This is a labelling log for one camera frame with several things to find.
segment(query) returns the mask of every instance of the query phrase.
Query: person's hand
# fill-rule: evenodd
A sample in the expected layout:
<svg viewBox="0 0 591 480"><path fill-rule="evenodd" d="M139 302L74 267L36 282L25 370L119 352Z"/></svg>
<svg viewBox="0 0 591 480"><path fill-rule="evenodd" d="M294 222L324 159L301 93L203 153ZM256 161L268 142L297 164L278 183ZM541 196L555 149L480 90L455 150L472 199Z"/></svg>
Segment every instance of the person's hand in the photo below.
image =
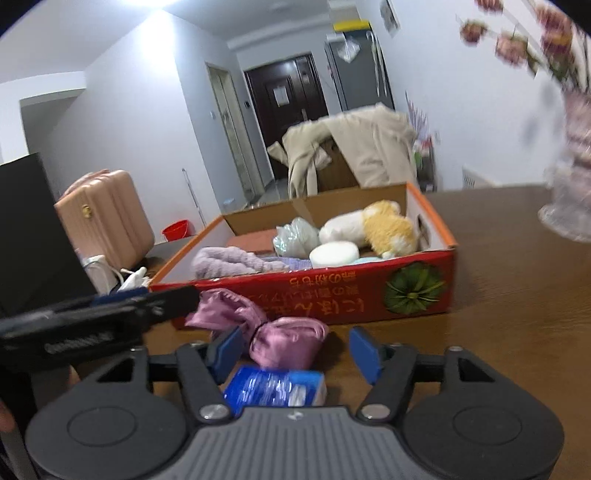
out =
<svg viewBox="0 0 591 480"><path fill-rule="evenodd" d="M0 400L0 432L8 433L15 429L17 423L6 404Z"/></svg>

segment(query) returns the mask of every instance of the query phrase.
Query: doorway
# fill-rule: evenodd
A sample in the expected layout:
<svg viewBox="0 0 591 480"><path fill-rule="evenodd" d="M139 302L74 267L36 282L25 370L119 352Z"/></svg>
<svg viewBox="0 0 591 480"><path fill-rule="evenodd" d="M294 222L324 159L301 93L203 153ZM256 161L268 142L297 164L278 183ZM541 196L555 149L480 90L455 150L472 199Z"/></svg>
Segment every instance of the doorway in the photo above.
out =
<svg viewBox="0 0 591 480"><path fill-rule="evenodd" d="M329 114L311 53L263 65L245 75L266 147L281 142L289 127ZM270 160L275 179L287 178L288 168Z"/></svg>
<svg viewBox="0 0 591 480"><path fill-rule="evenodd" d="M220 120L228 138L232 157L248 202L262 195L265 187L256 164L254 150L246 130L232 75L227 70L207 65Z"/></svg>

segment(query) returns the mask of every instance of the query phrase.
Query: pink suitcase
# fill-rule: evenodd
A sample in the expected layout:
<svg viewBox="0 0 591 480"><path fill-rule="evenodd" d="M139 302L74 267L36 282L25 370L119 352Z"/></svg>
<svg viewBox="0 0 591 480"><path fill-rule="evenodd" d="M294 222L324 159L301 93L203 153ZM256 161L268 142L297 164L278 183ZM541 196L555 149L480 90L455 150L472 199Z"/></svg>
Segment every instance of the pink suitcase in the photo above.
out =
<svg viewBox="0 0 591 480"><path fill-rule="evenodd" d="M132 268L154 246L154 233L129 173L99 172L75 182L56 203L72 242L84 257L104 255L114 268Z"/></svg>

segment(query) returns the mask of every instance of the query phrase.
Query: red cardboard box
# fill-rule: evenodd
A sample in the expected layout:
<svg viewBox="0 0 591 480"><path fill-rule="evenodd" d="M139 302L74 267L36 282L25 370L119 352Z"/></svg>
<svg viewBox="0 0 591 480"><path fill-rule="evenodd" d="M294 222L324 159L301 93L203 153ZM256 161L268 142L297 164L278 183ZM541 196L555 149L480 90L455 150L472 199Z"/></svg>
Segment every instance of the red cardboard box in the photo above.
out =
<svg viewBox="0 0 591 480"><path fill-rule="evenodd" d="M420 233L421 252L384 262L289 273L193 280L200 248L223 247L235 235L267 230L301 216L320 228L330 218L394 200ZM343 189L223 215L193 238L152 279L152 291L191 283L228 288L261 306L270 319L307 316L328 325L445 312L451 303L456 242L428 200L411 184ZM184 319L173 322L182 328Z"/></svg>

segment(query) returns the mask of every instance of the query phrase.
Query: gray textured plate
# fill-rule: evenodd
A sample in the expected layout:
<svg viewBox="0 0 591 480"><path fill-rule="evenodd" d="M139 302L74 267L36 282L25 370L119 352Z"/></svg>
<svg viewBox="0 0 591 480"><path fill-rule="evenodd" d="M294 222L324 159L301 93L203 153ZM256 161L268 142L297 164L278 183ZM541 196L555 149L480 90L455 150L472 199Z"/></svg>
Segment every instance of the gray textured plate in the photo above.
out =
<svg viewBox="0 0 591 480"><path fill-rule="evenodd" d="M154 480L435 480L387 427L369 427L344 407L259 408L204 427Z"/></svg>

